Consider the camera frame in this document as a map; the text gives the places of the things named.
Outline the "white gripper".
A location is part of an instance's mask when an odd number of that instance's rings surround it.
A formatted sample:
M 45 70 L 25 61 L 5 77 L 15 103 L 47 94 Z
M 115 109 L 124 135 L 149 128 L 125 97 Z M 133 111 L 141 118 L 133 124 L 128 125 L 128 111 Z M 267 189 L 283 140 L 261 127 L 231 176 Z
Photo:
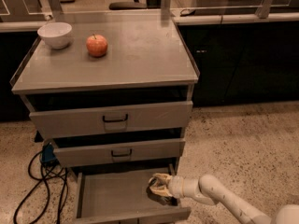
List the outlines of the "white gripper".
M 156 173 L 149 180 L 149 189 L 152 193 L 161 197 L 183 198 L 183 182 L 184 178 L 181 176 Z

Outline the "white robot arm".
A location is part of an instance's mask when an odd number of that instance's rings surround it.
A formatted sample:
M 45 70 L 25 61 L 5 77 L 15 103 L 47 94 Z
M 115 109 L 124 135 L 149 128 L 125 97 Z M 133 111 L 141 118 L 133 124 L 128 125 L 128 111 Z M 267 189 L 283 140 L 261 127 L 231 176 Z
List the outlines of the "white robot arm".
M 299 224 L 299 205 L 287 204 L 273 217 L 228 190 L 214 175 L 199 179 L 156 173 L 149 180 L 152 193 L 162 197 L 191 198 L 206 205 L 221 203 L 241 224 Z

